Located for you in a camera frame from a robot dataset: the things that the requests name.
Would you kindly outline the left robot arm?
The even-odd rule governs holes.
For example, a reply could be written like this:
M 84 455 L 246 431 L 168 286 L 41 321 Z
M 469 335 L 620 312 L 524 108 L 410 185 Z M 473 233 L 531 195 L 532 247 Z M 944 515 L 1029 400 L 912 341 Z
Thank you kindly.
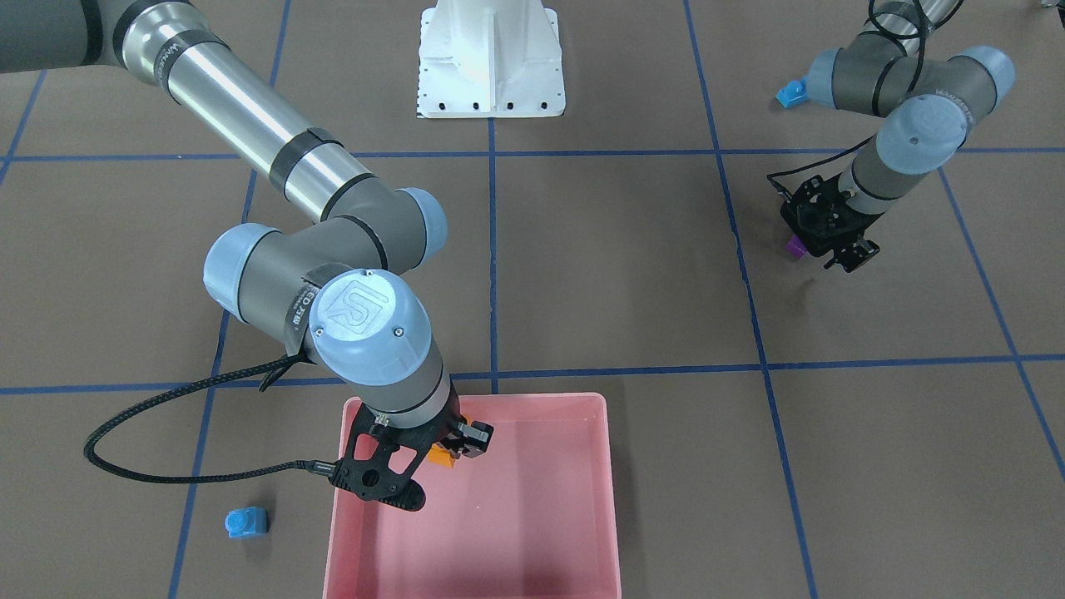
M 779 92 L 782 106 L 809 100 L 882 118 L 874 136 L 849 149 L 852 162 L 836 176 L 814 176 L 789 190 L 780 173 L 768 175 L 792 234 L 789 253 L 825 255 L 828 266 L 845 272 L 867 263 L 880 250 L 867 229 L 943 167 L 1007 97 L 1016 67 L 995 47 L 927 58 L 929 37 L 960 7 L 958 1 L 871 1 L 847 47 L 818 54 L 803 79 Z

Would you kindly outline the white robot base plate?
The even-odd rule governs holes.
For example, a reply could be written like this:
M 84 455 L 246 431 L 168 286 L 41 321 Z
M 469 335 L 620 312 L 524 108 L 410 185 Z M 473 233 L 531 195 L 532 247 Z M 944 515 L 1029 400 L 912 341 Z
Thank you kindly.
M 438 1 L 419 26 L 419 118 L 564 114 L 559 19 L 542 2 Z

